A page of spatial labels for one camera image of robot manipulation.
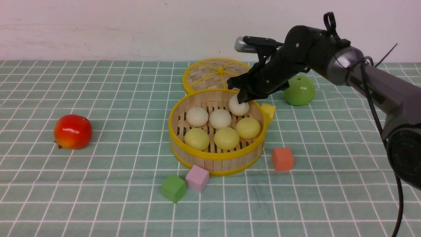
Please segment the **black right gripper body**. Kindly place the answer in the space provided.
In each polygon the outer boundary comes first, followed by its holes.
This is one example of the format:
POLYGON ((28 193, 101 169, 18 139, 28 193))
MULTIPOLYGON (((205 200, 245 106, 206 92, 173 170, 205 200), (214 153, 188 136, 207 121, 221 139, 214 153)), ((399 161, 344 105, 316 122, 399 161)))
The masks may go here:
POLYGON ((307 73, 310 68, 302 62, 292 62, 284 49, 254 64, 242 75, 227 80, 229 90, 247 90, 254 99, 266 99, 269 95, 289 88, 288 81, 299 73, 307 73))

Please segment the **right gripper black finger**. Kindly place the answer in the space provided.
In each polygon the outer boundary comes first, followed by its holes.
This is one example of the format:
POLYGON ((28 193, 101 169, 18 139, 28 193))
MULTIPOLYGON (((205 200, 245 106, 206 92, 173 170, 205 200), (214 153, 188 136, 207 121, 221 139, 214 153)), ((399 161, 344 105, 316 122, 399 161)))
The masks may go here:
POLYGON ((236 97, 239 104, 248 103, 249 101, 254 100, 254 95, 249 93, 247 90, 239 90, 236 97))

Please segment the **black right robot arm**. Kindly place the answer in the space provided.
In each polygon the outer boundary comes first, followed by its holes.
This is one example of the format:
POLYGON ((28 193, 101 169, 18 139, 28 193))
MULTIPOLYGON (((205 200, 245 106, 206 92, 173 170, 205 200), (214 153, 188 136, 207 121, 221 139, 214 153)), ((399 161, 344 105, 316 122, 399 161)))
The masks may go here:
POLYGON ((361 50, 340 39, 334 28, 295 26, 283 43, 260 37, 238 37, 238 52, 256 53, 259 62, 231 77, 238 102, 267 98, 286 90, 300 72, 313 70, 336 86, 349 86, 386 115, 380 136, 395 175, 420 189, 420 88, 367 63, 361 50))

